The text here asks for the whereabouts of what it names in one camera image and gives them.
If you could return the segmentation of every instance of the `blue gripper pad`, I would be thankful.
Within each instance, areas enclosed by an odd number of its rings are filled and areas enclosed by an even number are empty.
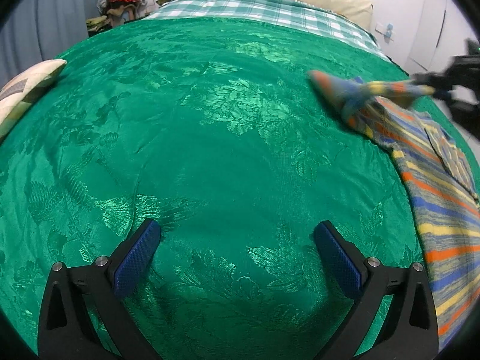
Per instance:
[[[113,294],[124,298],[133,293],[160,243],[160,225],[152,220],[114,273]]]
[[[323,265],[327,266],[327,269],[333,274],[343,294],[353,300],[360,298],[362,294],[361,273],[324,222],[316,226],[313,239]]]

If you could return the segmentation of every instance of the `green satin sheet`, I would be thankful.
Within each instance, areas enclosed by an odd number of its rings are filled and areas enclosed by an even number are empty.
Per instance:
[[[165,360],[312,358],[352,304],[311,241],[321,220],[384,263],[422,260],[388,154],[305,79],[404,78],[394,64],[204,17],[131,23],[61,57],[57,85],[0,146],[0,307],[32,348],[52,263],[109,255],[145,218],[163,238],[124,303]],[[442,118],[429,99],[419,107]]]

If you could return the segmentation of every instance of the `metal bolt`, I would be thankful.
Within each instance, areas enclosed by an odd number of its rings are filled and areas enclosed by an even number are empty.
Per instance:
[[[109,262],[109,258],[107,256],[100,256],[95,259],[96,266],[104,266],[108,262]]]
[[[62,267],[63,267],[62,262],[57,261],[52,265],[52,270],[54,270],[55,272],[58,272],[60,269],[62,269]]]
[[[373,267],[376,267],[376,266],[380,265],[380,260],[376,257],[369,257],[367,262],[368,262],[369,266],[373,266]]]
[[[423,265],[420,264],[419,262],[414,262],[414,263],[413,263],[413,269],[415,269],[416,271],[421,272],[421,271],[423,271]]]

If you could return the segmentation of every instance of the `plaid sheet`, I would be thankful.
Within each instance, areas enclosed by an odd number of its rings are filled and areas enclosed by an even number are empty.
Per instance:
[[[249,19],[338,39],[385,60],[374,38],[358,25],[331,11],[298,0],[175,0],[144,20],[218,16]]]

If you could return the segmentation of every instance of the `blue curtain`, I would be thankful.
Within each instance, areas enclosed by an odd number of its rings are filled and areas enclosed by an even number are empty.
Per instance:
[[[21,0],[0,29],[0,88],[30,66],[54,58],[88,34],[97,0]]]

